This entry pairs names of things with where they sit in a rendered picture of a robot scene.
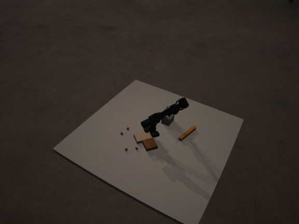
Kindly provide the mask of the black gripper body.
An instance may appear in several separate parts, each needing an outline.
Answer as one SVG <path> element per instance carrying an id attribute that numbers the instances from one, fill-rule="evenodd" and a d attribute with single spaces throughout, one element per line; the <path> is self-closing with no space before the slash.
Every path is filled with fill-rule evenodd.
<path id="1" fill-rule="evenodd" d="M 156 124 L 156 125 L 157 125 L 157 124 Z M 156 131 L 156 125 L 152 125 L 152 124 L 150 125 L 151 128 L 152 128 L 151 135 L 152 135 L 153 138 L 159 136 L 159 132 Z"/>

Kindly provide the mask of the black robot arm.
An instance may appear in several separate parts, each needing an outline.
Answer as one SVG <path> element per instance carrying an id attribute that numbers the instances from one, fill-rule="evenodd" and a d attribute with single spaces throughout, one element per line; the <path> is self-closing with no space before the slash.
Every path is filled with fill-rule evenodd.
<path id="1" fill-rule="evenodd" d="M 177 104 L 178 101 L 179 101 L 179 103 Z M 150 125 L 151 124 L 156 125 L 157 123 L 160 122 L 161 119 L 163 119 L 164 116 L 168 115 L 170 117 L 171 114 L 176 115 L 180 110 L 184 110 L 189 105 L 186 98 L 181 98 L 181 99 L 177 100 L 177 102 L 175 104 L 171 105 L 170 108 L 167 108 L 163 112 L 154 113 L 151 116 L 149 116 L 148 119 L 142 121 L 141 125 L 144 129 L 144 132 L 148 133 L 149 131 L 152 131 L 152 128 Z M 182 108 L 182 109 L 180 109 L 180 108 Z"/>

